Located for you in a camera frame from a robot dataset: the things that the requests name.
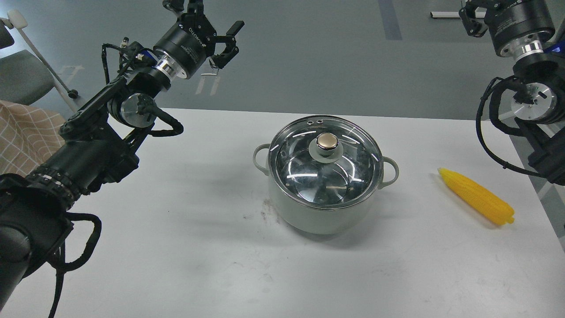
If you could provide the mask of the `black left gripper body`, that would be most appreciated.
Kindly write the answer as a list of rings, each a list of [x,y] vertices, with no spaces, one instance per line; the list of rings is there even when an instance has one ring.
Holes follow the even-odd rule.
[[[158,56],[166,54],[182,69],[177,76],[189,79],[224,43],[203,12],[188,12],[157,41],[153,50]]]

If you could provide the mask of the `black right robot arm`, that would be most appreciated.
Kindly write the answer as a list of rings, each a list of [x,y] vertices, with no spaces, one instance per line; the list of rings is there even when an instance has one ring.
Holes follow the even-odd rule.
[[[486,31],[497,56],[514,60],[513,75],[494,78],[483,93],[475,125],[487,155],[503,168],[564,185],[564,130],[547,135],[541,125],[564,121],[564,40],[545,47],[555,27],[544,0],[467,0],[459,10],[469,36]],[[516,167],[496,156],[486,145],[480,123],[485,104],[498,130],[527,139],[533,152],[531,170]]]

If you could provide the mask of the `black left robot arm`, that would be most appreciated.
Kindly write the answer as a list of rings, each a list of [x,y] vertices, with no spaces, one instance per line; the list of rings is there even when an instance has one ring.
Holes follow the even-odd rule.
[[[59,129],[64,143],[26,176],[1,175],[1,306],[45,263],[55,269],[55,315],[64,276],[85,265],[102,231],[98,216],[69,210],[82,195],[117,183],[139,167],[136,151],[148,136],[183,133],[155,97],[175,78],[189,79],[208,61],[223,69],[238,53],[236,21],[220,35],[201,0],[164,0],[175,24],[153,48],[124,38],[103,44],[105,86]]]

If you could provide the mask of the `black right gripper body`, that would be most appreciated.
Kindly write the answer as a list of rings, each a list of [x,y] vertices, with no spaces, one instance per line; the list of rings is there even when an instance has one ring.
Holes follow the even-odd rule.
[[[500,10],[488,9],[484,18],[497,56],[507,57],[507,45],[515,39],[536,34],[542,42],[548,42],[555,35],[544,0],[501,0],[501,6]]]

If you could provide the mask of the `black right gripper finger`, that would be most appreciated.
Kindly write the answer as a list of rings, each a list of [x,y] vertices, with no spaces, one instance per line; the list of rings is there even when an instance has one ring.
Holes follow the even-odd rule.
[[[468,36],[474,38],[481,38],[487,31],[482,22],[478,21],[476,17],[476,10],[478,8],[489,8],[488,0],[466,0],[465,4],[459,10],[459,16]]]

